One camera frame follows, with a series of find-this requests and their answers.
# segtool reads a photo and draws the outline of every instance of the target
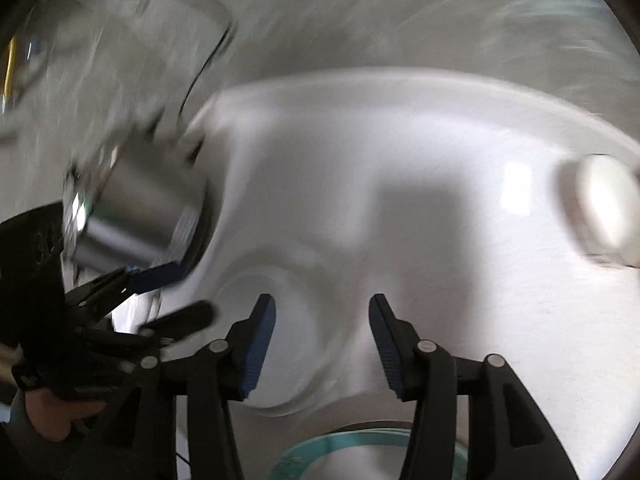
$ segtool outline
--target silver screw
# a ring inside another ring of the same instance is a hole
[[[486,360],[491,366],[495,368],[501,368],[506,363],[506,361],[504,360],[504,357],[498,354],[491,354]]]
[[[435,352],[438,349],[438,345],[433,341],[428,339],[422,339],[418,341],[418,350],[420,352],[424,352],[425,354],[430,354],[431,352]]]
[[[224,352],[227,348],[229,348],[229,343],[227,343],[224,339],[214,339],[211,343],[209,343],[209,350],[211,350],[214,354]]]
[[[148,355],[140,361],[140,366],[142,366],[145,370],[151,370],[155,368],[158,364],[158,358],[153,355]]]

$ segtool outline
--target teal rim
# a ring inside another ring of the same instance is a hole
[[[408,447],[410,430],[377,428],[375,430],[345,431],[318,436],[297,444],[285,452],[271,471],[268,480],[300,480],[305,471],[319,458],[334,451],[357,446]],[[466,447],[456,443],[452,480],[466,478]]]

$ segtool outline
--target stainless steel container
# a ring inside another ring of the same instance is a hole
[[[206,178],[167,147],[116,132],[67,177],[65,254],[99,272],[183,263],[206,193]]]

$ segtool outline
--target gray floor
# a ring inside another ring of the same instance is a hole
[[[323,68],[429,66],[549,92],[640,138],[640,58],[601,0],[221,1],[238,33],[204,94]],[[0,143],[0,220],[58,199],[72,156],[112,124],[184,95],[220,36],[215,0],[159,1],[133,17],[100,5],[42,0],[34,10],[29,29],[50,63],[0,121],[0,132],[20,133]]]

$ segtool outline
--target white round object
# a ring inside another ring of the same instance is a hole
[[[609,155],[590,155],[576,169],[575,193],[585,240],[602,257],[640,265],[640,182],[631,169]]]
[[[263,408],[233,404],[248,479],[265,478],[284,450],[331,428],[412,418],[388,388],[368,325],[378,292],[451,354],[502,355],[578,476],[604,477],[640,420],[638,272],[584,257],[558,197],[558,171],[591,153],[637,167],[636,142],[545,94],[418,69],[229,89],[196,126],[207,133],[196,165],[222,199],[220,216],[200,264],[163,293],[162,309],[220,298],[234,279],[255,283],[253,303],[268,290],[243,273],[285,269],[300,300],[280,301],[289,306],[276,307],[276,331],[300,304],[290,318],[300,334],[282,334],[254,393],[295,392],[296,375],[318,380],[298,413],[267,418]],[[279,278],[260,280],[268,288]],[[232,303],[185,353],[246,316]],[[318,326],[346,334],[318,339]],[[292,353],[335,368],[308,374],[301,364],[278,375]]]

